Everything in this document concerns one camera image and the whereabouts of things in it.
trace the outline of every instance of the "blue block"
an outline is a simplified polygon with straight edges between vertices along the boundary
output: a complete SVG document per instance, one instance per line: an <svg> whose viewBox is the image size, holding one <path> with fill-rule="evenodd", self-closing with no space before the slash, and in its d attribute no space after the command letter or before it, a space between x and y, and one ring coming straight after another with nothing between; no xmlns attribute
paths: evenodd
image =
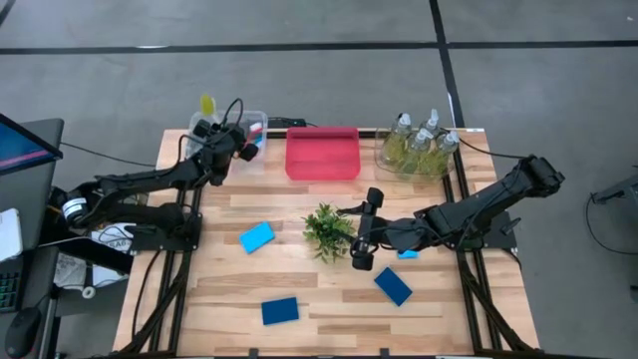
<svg viewBox="0 0 638 359"><path fill-rule="evenodd" d="M410 289L390 267L384 269L381 274L375 278L375 283L390 297L390 300L399 306L412 295L412 289Z"/></svg>
<svg viewBox="0 0 638 359"><path fill-rule="evenodd" d="M397 256L399 259L414 259L419 258L419 253L413 250L406 250L403 254L399 254L399 252L397 252Z"/></svg>
<svg viewBox="0 0 638 359"><path fill-rule="evenodd" d="M239 241L246 253L250 254L257 250L260 246L271 241L275 237L275 233L270 229L268 222L263 222L248 232L239 236Z"/></svg>
<svg viewBox="0 0 638 359"><path fill-rule="evenodd" d="M297 298L285 298L261 303L263 325L299 319Z"/></svg>

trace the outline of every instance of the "pink container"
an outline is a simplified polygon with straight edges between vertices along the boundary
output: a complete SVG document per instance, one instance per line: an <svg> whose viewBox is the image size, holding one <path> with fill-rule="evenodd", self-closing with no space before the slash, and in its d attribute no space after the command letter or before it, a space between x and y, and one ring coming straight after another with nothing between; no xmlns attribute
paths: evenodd
<svg viewBox="0 0 638 359"><path fill-rule="evenodd" d="M353 180L361 170L356 128L291 128L286 173L291 180Z"/></svg>

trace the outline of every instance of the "wooden tabletop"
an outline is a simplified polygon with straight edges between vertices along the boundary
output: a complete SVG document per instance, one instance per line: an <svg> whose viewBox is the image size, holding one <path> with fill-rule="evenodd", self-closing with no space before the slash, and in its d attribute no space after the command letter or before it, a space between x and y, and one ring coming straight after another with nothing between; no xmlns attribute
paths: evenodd
<svg viewBox="0 0 638 359"><path fill-rule="evenodd" d="M175 162L177 140L183 133L164 132L159 168ZM487 150L483 131L460 135ZM204 227L192 256L178 355L247 355L253 347L263 355L376 355L379 348L397 355L473 352L457 261L449 250L428 248L419 259L400 260L396 252L380 249L370 272L353 269L349 258L335 264L313 259L312 247L301 234L301 217L319 202L355 206L375 186L385 194L378 215L396 219L445 201L440 182L375 180L374 140L361 140L360 146L361 173L353 181L291 181L284 170L285 140L268 140L263 174L231 174L223 186L204 189L200 207ZM490 156L466 146L461 150L471 191L496 180ZM457 188L456 174L451 178ZM155 192L150 205L174 201L175 196L175 190ZM460 198L456 189L456 199ZM270 223L275 239L248 255L238 237L262 221ZM486 249L483 254L494 304L524 341L537 346L517 264L500 250ZM116 350L131 341L133 313L152 255L143 253L135 259ZM414 291L401 307L374 282L388 265ZM162 267L163 254L152 269L138 329L155 308ZM300 319L264 326L261 302L289 296L298 299ZM477 307L481 338L488 348L484 314L478 303ZM160 348L167 347L171 308L166 318Z"/></svg>

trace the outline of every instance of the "potted plant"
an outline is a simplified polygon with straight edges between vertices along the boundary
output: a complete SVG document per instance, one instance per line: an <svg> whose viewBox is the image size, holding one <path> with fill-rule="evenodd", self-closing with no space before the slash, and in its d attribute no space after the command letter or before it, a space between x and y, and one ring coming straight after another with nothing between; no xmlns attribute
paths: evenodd
<svg viewBox="0 0 638 359"><path fill-rule="evenodd" d="M320 203L319 209L303 218L306 222L306 231L303 235L306 240L315 242L317 254L315 258L321 258L324 263L332 259L342 258L350 248L350 242L339 235L338 232L354 234L352 220L346 219L343 214L337 213L330 204Z"/></svg>

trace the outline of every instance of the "computer mouse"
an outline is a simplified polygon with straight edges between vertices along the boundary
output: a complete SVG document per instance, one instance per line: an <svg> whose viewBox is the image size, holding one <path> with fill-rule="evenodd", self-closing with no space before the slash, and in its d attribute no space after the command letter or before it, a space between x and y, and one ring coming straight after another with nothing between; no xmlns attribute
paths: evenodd
<svg viewBox="0 0 638 359"><path fill-rule="evenodd" d="M11 358L22 358L36 341L42 314L36 307L24 308L16 314L4 338L4 350Z"/></svg>

